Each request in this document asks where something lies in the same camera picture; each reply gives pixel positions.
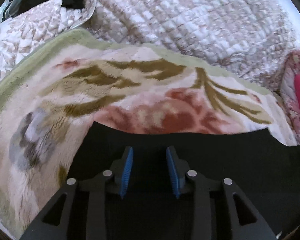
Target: ribbed blue pad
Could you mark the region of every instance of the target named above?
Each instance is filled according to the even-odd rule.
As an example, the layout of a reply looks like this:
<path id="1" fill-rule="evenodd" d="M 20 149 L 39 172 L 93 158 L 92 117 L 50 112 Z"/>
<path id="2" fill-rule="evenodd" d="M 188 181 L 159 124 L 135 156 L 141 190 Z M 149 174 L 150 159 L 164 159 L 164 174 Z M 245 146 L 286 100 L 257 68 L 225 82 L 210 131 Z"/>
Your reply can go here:
<path id="1" fill-rule="evenodd" d="M 179 177 L 169 148 L 167 148 L 166 158 L 167 158 L 167 165 L 168 165 L 168 170 L 169 170 L 169 175 L 171 180 L 172 191 L 176 196 L 176 198 L 178 199 L 180 197 Z"/>
<path id="2" fill-rule="evenodd" d="M 120 192 L 119 192 L 119 195 L 121 196 L 121 198 L 123 198 L 124 195 L 127 193 L 129 179 L 130 179 L 130 173 L 131 173 L 131 169 L 132 169 L 132 162 L 133 162 L 133 149 L 130 148 L 126 163 L 124 164 L 123 173 L 121 176 L 121 188 L 120 188 Z"/>

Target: silver screw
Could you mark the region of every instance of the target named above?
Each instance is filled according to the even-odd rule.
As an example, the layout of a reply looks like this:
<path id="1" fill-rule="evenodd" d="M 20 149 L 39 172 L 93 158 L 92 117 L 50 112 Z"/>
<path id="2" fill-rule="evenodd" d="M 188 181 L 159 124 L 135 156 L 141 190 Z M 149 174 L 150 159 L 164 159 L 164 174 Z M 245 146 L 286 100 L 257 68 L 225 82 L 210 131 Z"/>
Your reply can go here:
<path id="1" fill-rule="evenodd" d="M 76 182 L 76 180 L 74 178 L 70 178 L 67 180 L 68 185 L 73 185 L 75 182 Z"/>
<path id="2" fill-rule="evenodd" d="M 109 177 L 109 176 L 112 175 L 112 171 L 111 171 L 111 170 L 105 170 L 102 174 L 103 174 L 103 176 L 105 176 L 105 177 Z"/>
<path id="3" fill-rule="evenodd" d="M 227 184 L 227 185 L 231 185 L 231 184 L 232 184 L 232 179 L 225 178 L 225 179 L 223 180 L 223 182 L 224 182 L 225 184 Z"/>
<path id="4" fill-rule="evenodd" d="M 187 172 L 187 174 L 188 174 L 190 177 L 195 177 L 195 176 L 197 176 L 197 172 L 194 171 L 194 170 L 189 170 L 189 171 Z"/>

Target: metal pin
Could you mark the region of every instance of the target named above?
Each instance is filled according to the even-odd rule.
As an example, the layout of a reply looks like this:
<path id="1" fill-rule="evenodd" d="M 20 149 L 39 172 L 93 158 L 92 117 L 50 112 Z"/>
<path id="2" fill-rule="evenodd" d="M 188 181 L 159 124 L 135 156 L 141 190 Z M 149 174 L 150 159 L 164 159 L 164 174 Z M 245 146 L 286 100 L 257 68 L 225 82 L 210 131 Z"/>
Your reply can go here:
<path id="1" fill-rule="evenodd" d="M 231 185 L 231 184 L 232 184 L 232 179 L 225 178 L 225 179 L 223 180 L 223 182 L 224 182 L 226 185 Z"/>
<path id="2" fill-rule="evenodd" d="M 112 175 L 112 171 L 111 171 L 111 170 L 105 170 L 102 174 L 103 174 L 103 176 L 105 176 L 105 177 L 109 177 L 109 176 Z"/>
<path id="3" fill-rule="evenodd" d="M 76 182 L 76 180 L 74 178 L 70 178 L 67 180 L 68 185 L 73 185 L 75 182 Z"/>
<path id="4" fill-rule="evenodd" d="M 187 172 L 187 174 L 188 174 L 190 177 L 195 177 L 195 176 L 197 176 L 197 172 L 194 171 L 194 170 L 189 170 L 189 171 Z"/>

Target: pink floral fabric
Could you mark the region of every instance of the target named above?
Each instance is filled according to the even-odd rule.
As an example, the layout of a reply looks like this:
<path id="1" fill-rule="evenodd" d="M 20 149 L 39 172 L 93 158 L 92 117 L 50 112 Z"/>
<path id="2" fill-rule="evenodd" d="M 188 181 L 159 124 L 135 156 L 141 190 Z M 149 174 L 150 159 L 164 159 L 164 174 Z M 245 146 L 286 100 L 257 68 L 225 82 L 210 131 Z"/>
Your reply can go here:
<path id="1" fill-rule="evenodd" d="M 294 78 L 300 74 L 300 50 L 288 54 L 285 61 L 285 68 L 280 92 L 287 109 L 287 114 L 295 130 L 296 139 L 300 144 L 300 107 L 294 87 Z"/>

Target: round metal rivet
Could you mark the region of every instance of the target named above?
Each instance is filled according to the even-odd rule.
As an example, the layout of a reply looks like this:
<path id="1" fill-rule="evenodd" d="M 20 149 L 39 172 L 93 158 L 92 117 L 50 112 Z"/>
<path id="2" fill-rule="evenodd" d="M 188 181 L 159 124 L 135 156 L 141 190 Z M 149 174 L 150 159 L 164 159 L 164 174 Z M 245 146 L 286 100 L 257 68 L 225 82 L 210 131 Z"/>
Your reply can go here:
<path id="1" fill-rule="evenodd" d="M 105 177 L 109 177 L 109 176 L 112 175 L 112 171 L 111 171 L 111 170 L 105 170 L 102 174 L 103 174 L 103 176 L 105 176 Z"/>
<path id="2" fill-rule="evenodd" d="M 232 179 L 225 178 L 225 179 L 223 180 L 223 182 L 224 182 L 225 184 L 227 184 L 227 185 L 231 185 L 231 184 L 232 184 Z"/>
<path id="3" fill-rule="evenodd" d="M 187 173 L 188 173 L 188 175 L 189 175 L 190 177 L 195 177 L 195 176 L 197 176 L 197 172 L 194 171 L 194 170 L 189 170 Z"/>
<path id="4" fill-rule="evenodd" d="M 74 178 L 70 178 L 67 180 L 68 185 L 73 185 L 75 182 L 76 182 L 76 180 Z"/>

